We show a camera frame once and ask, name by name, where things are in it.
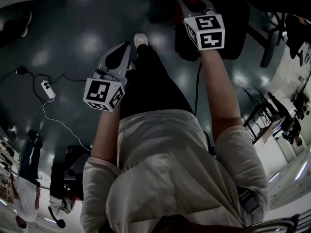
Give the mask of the black office chair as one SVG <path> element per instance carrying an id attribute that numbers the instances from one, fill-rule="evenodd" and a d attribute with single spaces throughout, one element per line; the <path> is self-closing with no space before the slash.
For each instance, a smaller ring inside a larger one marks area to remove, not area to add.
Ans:
<path id="1" fill-rule="evenodd" d="M 304 18 L 282 13 L 281 16 L 277 12 L 266 13 L 266 16 L 270 19 L 270 23 L 275 25 L 274 28 L 265 27 L 263 30 L 266 33 L 278 32 L 276 45 L 278 46 L 281 39 L 284 39 L 283 33 L 286 33 L 287 42 L 286 45 L 290 49 L 290 56 L 294 59 L 296 56 L 299 58 L 299 65 L 303 66 L 303 50 L 299 51 L 304 44 L 303 32 L 307 24 Z"/>
<path id="2" fill-rule="evenodd" d="M 150 0 L 151 23 L 173 20 L 177 0 Z M 219 49 L 223 59 L 236 60 L 243 49 L 247 35 L 253 35 L 249 26 L 250 4 L 246 0 L 209 0 L 223 19 L 225 46 Z"/>

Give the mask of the person's right shoe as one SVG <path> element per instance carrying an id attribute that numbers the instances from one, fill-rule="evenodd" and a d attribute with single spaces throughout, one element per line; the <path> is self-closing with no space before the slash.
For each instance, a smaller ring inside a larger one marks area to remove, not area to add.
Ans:
<path id="1" fill-rule="evenodd" d="M 147 38 L 146 34 L 144 34 L 144 33 L 137 33 L 137 34 L 135 34 L 134 35 L 134 45 L 135 45 L 136 49 L 140 45 L 149 46 L 149 42 L 148 42 L 148 38 Z"/>

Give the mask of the black chair armrest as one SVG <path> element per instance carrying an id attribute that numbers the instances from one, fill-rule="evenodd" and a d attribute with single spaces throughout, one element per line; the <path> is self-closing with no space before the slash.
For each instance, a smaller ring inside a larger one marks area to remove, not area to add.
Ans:
<path id="1" fill-rule="evenodd" d="M 186 26 L 183 23 L 183 14 L 178 0 L 176 2 L 176 11 L 173 20 L 175 23 L 175 51 L 184 60 L 191 62 L 197 61 L 199 58 L 199 52 L 188 36 Z"/>
<path id="2" fill-rule="evenodd" d="M 275 51 L 276 41 L 277 35 L 275 33 L 269 33 L 268 38 L 262 37 L 261 45 L 264 48 L 264 53 L 260 63 L 262 68 L 267 68 L 269 66 Z"/>

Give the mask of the person's white shirt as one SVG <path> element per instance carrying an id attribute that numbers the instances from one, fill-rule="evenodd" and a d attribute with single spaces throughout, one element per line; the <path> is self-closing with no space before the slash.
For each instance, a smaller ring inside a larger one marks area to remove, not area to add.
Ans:
<path id="1" fill-rule="evenodd" d="M 82 233 L 151 233 L 163 216 L 245 227 L 269 209 L 268 180 L 243 126 L 225 130 L 216 154 L 195 116 L 160 110 L 120 122 L 119 165 L 90 157 L 84 167 Z"/>

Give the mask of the person's left forearm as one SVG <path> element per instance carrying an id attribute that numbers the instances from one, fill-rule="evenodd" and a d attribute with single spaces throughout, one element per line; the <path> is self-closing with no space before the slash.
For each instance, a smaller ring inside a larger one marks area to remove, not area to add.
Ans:
<path id="1" fill-rule="evenodd" d="M 120 124 L 120 105 L 113 112 L 102 111 L 91 150 L 91 157 L 117 165 L 117 142 Z"/>

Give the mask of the storage shelf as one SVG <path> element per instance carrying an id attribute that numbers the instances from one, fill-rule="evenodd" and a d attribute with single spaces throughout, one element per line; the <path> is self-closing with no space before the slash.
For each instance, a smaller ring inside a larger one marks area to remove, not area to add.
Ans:
<path id="1" fill-rule="evenodd" d="M 10 175 L 18 175 L 19 154 L 4 140 L 0 140 L 0 198 L 13 203 Z"/>

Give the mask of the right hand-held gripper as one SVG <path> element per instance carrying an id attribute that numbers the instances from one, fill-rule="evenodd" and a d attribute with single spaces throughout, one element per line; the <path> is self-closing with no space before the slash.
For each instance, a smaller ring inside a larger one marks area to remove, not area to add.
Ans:
<path id="1" fill-rule="evenodd" d="M 191 41 L 198 50 L 223 49 L 225 46 L 225 27 L 222 16 L 216 12 L 209 0 L 197 0 L 190 5 L 178 0 L 183 21 Z"/>

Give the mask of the wooden desk black frame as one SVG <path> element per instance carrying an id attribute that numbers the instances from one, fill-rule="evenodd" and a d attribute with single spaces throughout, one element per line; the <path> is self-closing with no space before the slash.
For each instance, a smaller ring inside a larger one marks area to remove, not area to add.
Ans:
<path id="1" fill-rule="evenodd" d="M 259 98 L 255 98 L 250 92 L 245 90 L 246 95 L 254 106 L 250 115 L 243 121 L 249 138 L 255 147 L 264 144 L 271 136 L 281 131 L 281 125 L 287 118 L 281 116 L 275 106 L 269 102 L 261 91 Z"/>

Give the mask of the person's right forearm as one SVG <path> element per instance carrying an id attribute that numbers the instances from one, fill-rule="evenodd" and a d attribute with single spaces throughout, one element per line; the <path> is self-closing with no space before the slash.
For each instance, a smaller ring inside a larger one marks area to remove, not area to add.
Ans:
<path id="1" fill-rule="evenodd" d="M 213 139 L 225 130 L 242 125 L 235 89 L 220 54 L 216 50 L 201 51 L 203 76 L 207 88 Z"/>

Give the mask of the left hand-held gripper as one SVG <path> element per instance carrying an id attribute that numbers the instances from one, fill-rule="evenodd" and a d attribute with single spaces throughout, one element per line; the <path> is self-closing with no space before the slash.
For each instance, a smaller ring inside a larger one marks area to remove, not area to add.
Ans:
<path id="1" fill-rule="evenodd" d="M 86 80 L 83 101 L 93 109 L 113 112 L 123 96 L 130 61 L 131 43 L 111 47 L 98 62 L 92 77 Z"/>

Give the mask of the black bag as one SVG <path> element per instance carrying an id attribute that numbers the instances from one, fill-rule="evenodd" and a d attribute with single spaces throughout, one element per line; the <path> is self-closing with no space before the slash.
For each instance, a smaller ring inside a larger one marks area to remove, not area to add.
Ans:
<path id="1" fill-rule="evenodd" d="M 64 160 L 65 180 L 73 180 L 83 174 L 86 161 L 90 157 L 91 148 L 68 146 Z"/>

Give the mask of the person's black trousers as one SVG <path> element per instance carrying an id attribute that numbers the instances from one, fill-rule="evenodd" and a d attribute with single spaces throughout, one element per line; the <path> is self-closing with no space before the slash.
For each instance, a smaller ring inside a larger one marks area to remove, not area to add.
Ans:
<path id="1" fill-rule="evenodd" d="M 157 110 L 177 109 L 193 113 L 156 51 L 147 45 L 139 45 L 137 54 L 136 69 L 127 73 L 120 119 Z"/>

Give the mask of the white power strip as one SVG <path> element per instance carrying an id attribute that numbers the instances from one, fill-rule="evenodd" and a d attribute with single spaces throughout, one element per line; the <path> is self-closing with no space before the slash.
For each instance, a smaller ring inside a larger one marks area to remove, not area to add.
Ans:
<path id="1" fill-rule="evenodd" d="M 51 84 L 49 83 L 48 80 L 43 80 L 41 82 L 41 86 L 43 90 L 45 91 L 45 93 L 47 94 L 47 96 L 49 97 L 49 99 L 53 99 L 56 97 L 56 94 L 54 90 L 52 89 Z"/>

